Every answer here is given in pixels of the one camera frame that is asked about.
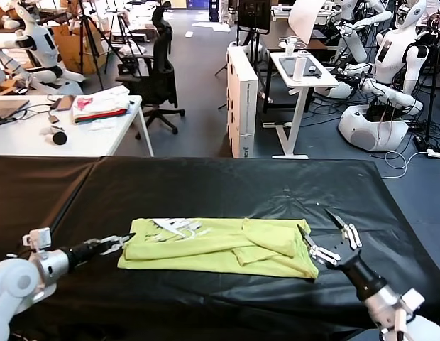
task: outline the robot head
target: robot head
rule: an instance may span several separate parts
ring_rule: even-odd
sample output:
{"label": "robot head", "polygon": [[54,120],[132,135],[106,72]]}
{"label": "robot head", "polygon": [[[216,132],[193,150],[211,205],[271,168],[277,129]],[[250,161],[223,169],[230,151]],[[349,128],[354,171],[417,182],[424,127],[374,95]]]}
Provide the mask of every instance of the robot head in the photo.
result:
{"label": "robot head", "polygon": [[29,14],[29,12],[19,4],[15,5],[15,11],[20,18],[24,20],[25,23],[37,23],[35,19]]}
{"label": "robot head", "polygon": [[420,17],[422,17],[427,7],[426,0],[406,0],[406,2],[398,8],[397,28],[405,28],[415,25]]}

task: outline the white paper sheet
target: white paper sheet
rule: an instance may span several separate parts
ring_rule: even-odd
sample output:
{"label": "white paper sheet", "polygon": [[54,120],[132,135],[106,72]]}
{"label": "white paper sheet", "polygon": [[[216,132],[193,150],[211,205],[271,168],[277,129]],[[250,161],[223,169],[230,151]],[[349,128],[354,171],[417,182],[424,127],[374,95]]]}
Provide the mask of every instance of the white paper sheet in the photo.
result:
{"label": "white paper sheet", "polygon": [[296,36],[306,44],[310,42],[314,22],[326,0],[296,0],[292,5],[288,23]]}

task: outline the laptop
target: laptop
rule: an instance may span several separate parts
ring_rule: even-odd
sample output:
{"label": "laptop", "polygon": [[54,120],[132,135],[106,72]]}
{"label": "laptop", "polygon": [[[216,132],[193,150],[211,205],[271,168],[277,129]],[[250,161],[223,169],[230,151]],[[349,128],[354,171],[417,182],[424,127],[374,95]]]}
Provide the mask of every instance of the laptop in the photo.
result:
{"label": "laptop", "polygon": [[27,99],[12,99],[0,101],[0,121],[13,116],[18,110],[24,108],[29,101]]}

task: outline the clothing pile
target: clothing pile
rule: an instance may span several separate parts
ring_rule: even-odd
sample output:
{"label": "clothing pile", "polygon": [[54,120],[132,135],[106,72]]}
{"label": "clothing pile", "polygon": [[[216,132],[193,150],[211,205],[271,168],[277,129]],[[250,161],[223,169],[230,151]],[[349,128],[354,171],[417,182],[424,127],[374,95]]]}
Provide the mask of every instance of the clothing pile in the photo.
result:
{"label": "clothing pile", "polygon": [[136,233],[124,247],[122,269],[175,269],[316,278],[307,246],[297,225],[309,232],[305,220],[192,218],[132,221]]}
{"label": "clothing pile", "polygon": [[89,96],[77,96],[73,102],[72,115],[75,123],[92,121],[126,114],[130,107],[128,90],[117,93],[117,87]]}

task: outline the red object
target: red object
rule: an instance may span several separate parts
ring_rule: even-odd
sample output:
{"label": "red object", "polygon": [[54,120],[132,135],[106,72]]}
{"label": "red object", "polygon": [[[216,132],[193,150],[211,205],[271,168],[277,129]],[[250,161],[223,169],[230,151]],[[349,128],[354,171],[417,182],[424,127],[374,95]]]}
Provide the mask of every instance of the red object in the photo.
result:
{"label": "red object", "polygon": [[77,107],[79,107],[80,110],[83,110],[88,104],[92,103],[93,99],[90,98],[79,98],[77,100]]}
{"label": "red object", "polygon": [[102,112],[101,114],[93,114],[91,116],[78,117],[75,119],[75,123],[83,121],[91,121],[93,119],[104,119],[106,117],[113,117],[123,115],[127,112],[127,109],[116,110],[115,112]]}

